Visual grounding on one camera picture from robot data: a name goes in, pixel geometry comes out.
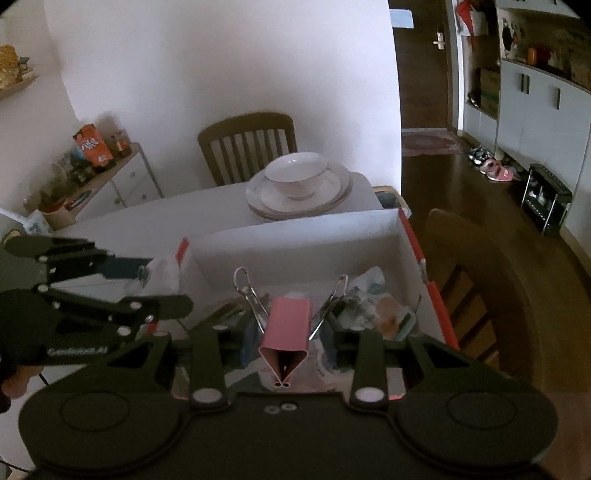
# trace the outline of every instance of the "orange snack box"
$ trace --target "orange snack box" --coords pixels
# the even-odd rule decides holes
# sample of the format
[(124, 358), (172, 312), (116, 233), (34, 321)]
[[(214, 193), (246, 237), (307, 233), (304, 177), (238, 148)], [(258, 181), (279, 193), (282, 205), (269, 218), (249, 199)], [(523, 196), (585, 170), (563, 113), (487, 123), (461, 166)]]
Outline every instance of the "orange snack box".
[(103, 168), (113, 160), (113, 154), (93, 124), (80, 128), (73, 138), (93, 167)]

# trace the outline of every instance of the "white bowl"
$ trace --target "white bowl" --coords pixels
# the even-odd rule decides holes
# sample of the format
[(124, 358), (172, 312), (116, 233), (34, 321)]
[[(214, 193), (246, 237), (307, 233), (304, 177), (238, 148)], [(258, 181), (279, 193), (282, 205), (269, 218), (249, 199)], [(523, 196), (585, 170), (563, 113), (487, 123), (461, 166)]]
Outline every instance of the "white bowl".
[(265, 168), (265, 177), (277, 190), (293, 200), (305, 200), (318, 189), (328, 161), (319, 153), (290, 153), (276, 158)]

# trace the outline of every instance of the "bottle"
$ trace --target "bottle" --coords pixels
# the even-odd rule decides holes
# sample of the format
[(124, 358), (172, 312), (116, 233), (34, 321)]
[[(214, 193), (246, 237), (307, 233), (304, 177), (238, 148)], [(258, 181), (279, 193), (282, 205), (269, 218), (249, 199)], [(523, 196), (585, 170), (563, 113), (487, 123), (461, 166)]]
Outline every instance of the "bottle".
[(127, 136), (127, 132), (125, 132), (125, 130), (117, 130), (113, 135), (111, 135), (111, 139), (115, 143), (115, 146), (117, 147), (117, 152), (119, 152), (121, 158), (124, 158), (127, 155), (131, 155), (129, 137)]

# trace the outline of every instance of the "door handle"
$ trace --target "door handle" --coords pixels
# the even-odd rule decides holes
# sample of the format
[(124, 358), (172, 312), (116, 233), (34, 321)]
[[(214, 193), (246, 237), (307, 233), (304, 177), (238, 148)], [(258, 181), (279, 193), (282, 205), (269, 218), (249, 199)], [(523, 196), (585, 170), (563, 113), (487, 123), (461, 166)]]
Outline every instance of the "door handle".
[(433, 45), (437, 45), (439, 50), (445, 50), (445, 38), (443, 37), (443, 32), (437, 32), (437, 41), (434, 41)]

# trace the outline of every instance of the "door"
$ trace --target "door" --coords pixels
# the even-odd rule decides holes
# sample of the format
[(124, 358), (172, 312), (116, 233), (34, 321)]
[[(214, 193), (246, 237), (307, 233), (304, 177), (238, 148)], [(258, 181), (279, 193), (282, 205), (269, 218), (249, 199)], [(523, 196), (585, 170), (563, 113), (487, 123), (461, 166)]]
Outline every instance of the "door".
[[(410, 10), (414, 28), (394, 28), (402, 128), (448, 126), (445, 9), (441, 0), (388, 0)], [(434, 44), (441, 38), (441, 43)]]
[(529, 71), (520, 65), (501, 61), (501, 105), (496, 142), (501, 150), (517, 160), (522, 160), (519, 145), (529, 103)]

